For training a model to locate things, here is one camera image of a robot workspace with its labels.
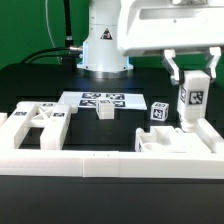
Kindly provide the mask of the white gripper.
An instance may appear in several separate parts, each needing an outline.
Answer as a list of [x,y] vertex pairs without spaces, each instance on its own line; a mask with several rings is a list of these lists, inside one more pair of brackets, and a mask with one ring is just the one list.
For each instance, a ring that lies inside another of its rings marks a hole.
[[224,45],[224,0],[121,0],[117,48],[124,56],[163,51],[162,64],[173,85],[182,85],[176,51],[209,47],[206,74],[216,80]]

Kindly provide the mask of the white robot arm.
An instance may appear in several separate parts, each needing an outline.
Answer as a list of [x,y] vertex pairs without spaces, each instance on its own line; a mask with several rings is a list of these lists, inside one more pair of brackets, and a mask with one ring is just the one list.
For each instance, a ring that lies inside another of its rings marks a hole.
[[178,85],[184,78],[175,56],[204,52],[214,80],[223,22],[224,0],[89,0],[89,35],[78,67],[101,77],[130,70],[131,57],[160,55]]

